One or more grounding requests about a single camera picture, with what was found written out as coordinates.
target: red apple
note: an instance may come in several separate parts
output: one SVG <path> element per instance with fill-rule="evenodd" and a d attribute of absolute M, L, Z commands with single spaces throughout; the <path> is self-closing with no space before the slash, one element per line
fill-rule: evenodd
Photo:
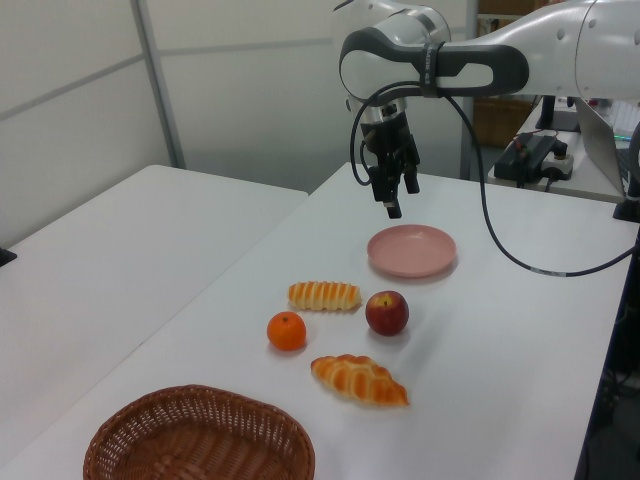
<path fill-rule="evenodd" d="M 365 316 L 371 329 L 387 337 L 397 335 L 409 321 L 409 305 L 392 290 L 378 292 L 367 302 Z"/>

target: wire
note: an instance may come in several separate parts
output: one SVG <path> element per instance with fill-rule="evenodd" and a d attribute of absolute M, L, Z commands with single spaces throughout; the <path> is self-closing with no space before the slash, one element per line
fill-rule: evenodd
<path fill-rule="evenodd" d="M 584 441 L 584 480 L 589 480 L 589 444 L 587 440 Z"/>
<path fill-rule="evenodd" d="M 553 178 L 553 176 L 550 176 L 550 177 L 549 177 L 549 180 L 547 180 L 547 186 L 546 186 L 546 187 L 544 187 L 544 191 L 545 191 L 545 193 L 548 193 L 548 192 L 549 192 L 549 189 L 551 188 L 551 184 L 552 184 L 553 182 L 555 182 L 555 181 L 556 181 L 556 180 L 555 180 L 555 178 Z"/>
<path fill-rule="evenodd" d="M 353 126 L 351 128 L 351 138 L 350 138 L 350 142 L 349 142 L 349 156 L 351 158 L 351 168 L 353 170 L 353 175 L 354 175 L 354 177 L 356 178 L 357 182 L 360 185 L 366 186 L 366 185 L 369 185 L 371 183 L 371 178 L 369 178 L 369 180 L 367 180 L 367 181 L 363 181 L 359 177 L 357 169 L 356 169 L 356 160 L 355 160 L 354 149 L 355 149 L 355 142 L 356 142 L 356 133 L 358 131 L 358 125 L 360 123 L 360 119 L 362 118 L 362 115 L 364 114 L 365 109 L 369 105 L 371 105 L 374 101 L 376 101 L 378 96 L 380 96 L 382 93 L 385 93 L 385 92 L 387 92 L 389 90 L 393 90 L 394 88 L 408 87 L 408 86 L 412 86 L 412 87 L 416 87 L 416 88 L 415 89 L 407 89 L 406 92 L 403 92 L 405 97 L 419 97 L 419 96 L 422 96 L 420 88 L 419 88 L 420 84 L 418 82 L 405 81 L 405 82 L 391 83 L 389 85 L 386 85 L 386 86 L 376 90 L 369 98 L 367 98 L 362 103 L 362 106 L 360 107 L 360 109 L 358 110 L 358 113 L 355 116 L 355 119 L 353 121 Z M 540 274 L 540 275 L 548 275 L 548 276 L 551 276 L 551 277 L 581 277 L 581 276 L 584 276 L 584 275 L 590 275 L 592 273 L 600 272 L 600 271 L 602 271 L 602 270 L 604 270 L 606 268 L 609 268 L 609 267 L 621 262 L 622 260 L 624 260 L 628 256 L 640 251 L 640 245 L 634 245 L 633 247 L 631 247 L 626 252 L 618 255 L 617 257 L 615 257 L 614 259 L 612 259 L 612 260 L 610 260 L 608 262 L 605 262 L 605 263 L 603 263 L 601 265 L 598 265 L 597 267 L 588 268 L 586 270 L 579 270 L 579 271 L 576 271 L 576 272 L 557 272 L 557 271 L 553 271 L 553 270 L 544 270 L 544 269 L 541 269 L 541 268 L 532 267 L 530 265 L 527 265 L 523 261 L 518 260 L 513 255 L 511 255 L 511 253 L 509 253 L 507 251 L 507 249 L 502 245 L 502 243 L 500 243 L 500 240 L 498 239 L 498 237 L 496 235 L 496 232 L 493 230 L 493 225 L 491 224 L 491 219 L 489 218 L 489 210 L 487 208 L 487 195 L 486 195 L 486 191 L 485 191 L 486 189 L 485 189 L 485 181 L 484 181 L 484 165 L 482 163 L 482 151 L 480 150 L 480 142 L 478 141 L 478 138 L 476 136 L 475 130 L 473 129 L 473 126 L 471 125 L 471 122 L 469 121 L 469 118 L 467 117 L 467 115 L 460 108 L 460 105 L 458 105 L 455 102 L 455 100 L 453 100 L 453 98 L 451 98 L 451 95 L 449 95 L 447 93 L 444 93 L 442 95 L 442 97 L 445 98 L 451 104 L 451 106 L 456 110 L 456 112 L 458 112 L 458 115 L 460 115 L 460 118 L 462 119 L 463 123 L 465 124 L 465 127 L 467 128 L 467 131 L 469 132 L 469 135 L 471 136 L 471 140 L 473 142 L 473 145 L 475 146 L 476 157 L 477 157 L 477 160 L 478 160 L 478 171 L 480 172 L 480 197 L 481 197 L 481 200 L 482 200 L 482 213 L 484 215 L 484 220 L 485 220 L 485 223 L 487 225 L 487 229 L 489 230 L 489 234 L 491 235 L 491 238 L 493 239 L 493 242 L 498 247 L 498 250 L 500 250 L 502 252 L 502 254 L 504 256 L 506 256 L 509 260 L 511 260 L 516 265 L 524 268 L 525 270 L 529 270 L 530 272 L 537 273 L 537 274 Z"/>
<path fill-rule="evenodd" d="M 471 125 L 471 122 L 467 118 L 467 115 L 464 113 L 464 111 L 462 111 L 462 109 L 455 102 L 455 100 L 453 100 L 453 98 L 451 98 L 451 95 L 445 93 L 443 95 L 443 98 L 445 98 L 451 104 L 451 106 L 456 110 L 456 112 L 458 112 L 458 115 L 460 115 L 460 118 L 462 118 L 462 121 L 464 122 L 465 126 L 467 127 L 467 130 L 469 131 L 469 135 L 471 135 L 471 140 L 472 140 L 472 142 L 473 142 L 473 144 L 475 146 L 476 157 L 478 159 L 478 171 L 480 172 L 480 196 L 481 196 L 481 199 L 482 199 L 482 213 L 484 214 L 484 220 L 485 220 L 485 223 L 487 224 L 487 228 L 489 229 L 489 234 L 491 235 L 491 238 L 493 239 L 494 243 L 496 244 L 498 249 L 509 260 L 511 260 L 516 265 L 518 265 L 518 266 L 520 266 L 520 267 L 522 267 L 522 268 L 524 268 L 526 270 L 529 270 L 530 272 L 539 273 L 541 275 L 549 275 L 551 277 L 581 277 L 581 276 L 584 276 L 584 275 L 589 275 L 591 273 L 596 273 L 596 272 L 599 272 L 599 271 L 604 270 L 606 268 L 609 268 L 609 267 L 615 265 L 616 263 L 619 263 L 620 261 L 624 260 L 628 256 L 630 256 L 630 255 L 632 255 L 634 253 L 637 253 L 640 250 L 640 246 L 634 245 L 629 250 L 627 250 L 626 252 L 622 253 L 621 255 L 618 255 L 613 260 L 610 260 L 610 261 L 608 261 L 606 263 L 603 263 L 602 265 L 598 265 L 597 267 L 588 268 L 586 270 L 579 270 L 577 272 L 556 272 L 556 271 L 553 271 L 553 270 L 543 270 L 541 268 L 536 268 L 536 267 L 532 267 L 530 265 L 527 265 L 526 263 L 518 260 L 516 257 L 511 255 L 511 253 L 509 253 L 507 251 L 507 249 L 504 248 L 504 246 L 500 243 L 500 240 L 498 240 L 498 237 L 496 236 L 496 233 L 493 230 L 493 226 L 491 225 L 491 219 L 489 218 L 489 211 L 487 209 L 487 196 L 486 196 L 485 183 L 484 183 L 484 165 L 482 164 L 482 152 L 480 151 L 480 142 L 478 142 L 478 138 L 476 137 L 476 133 L 475 133 L 475 131 L 473 129 L 473 126 Z"/>

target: bread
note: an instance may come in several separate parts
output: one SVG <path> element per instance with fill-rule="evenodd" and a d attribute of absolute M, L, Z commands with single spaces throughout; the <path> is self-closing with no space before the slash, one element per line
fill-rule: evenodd
<path fill-rule="evenodd" d="M 340 282 L 298 282 L 289 287 L 289 302 L 302 310 L 350 310 L 362 301 L 360 289 Z"/>
<path fill-rule="evenodd" d="M 369 357 L 320 357 L 311 362 L 311 371 L 344 397 L 381 407 L 409 405 L 407 390 Z"/>

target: orange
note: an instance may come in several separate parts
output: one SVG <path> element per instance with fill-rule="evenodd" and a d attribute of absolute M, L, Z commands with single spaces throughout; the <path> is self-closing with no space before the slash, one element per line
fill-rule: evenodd
<path fill-rule="evenodd" d="M 298 350 L 304 347 L 307 327 L 297 313 L 280 312 L 269 321 L 267 337 L 280 350 Z"/>

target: wicker basket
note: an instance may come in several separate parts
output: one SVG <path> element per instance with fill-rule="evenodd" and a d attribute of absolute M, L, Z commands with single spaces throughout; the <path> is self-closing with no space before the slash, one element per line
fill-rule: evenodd
<path fill-rule="evenodd" d="M 282 410 L 187 385 L 129 404 L 94 436 L 85 480 L 311 479 L 315 454 Z"/>

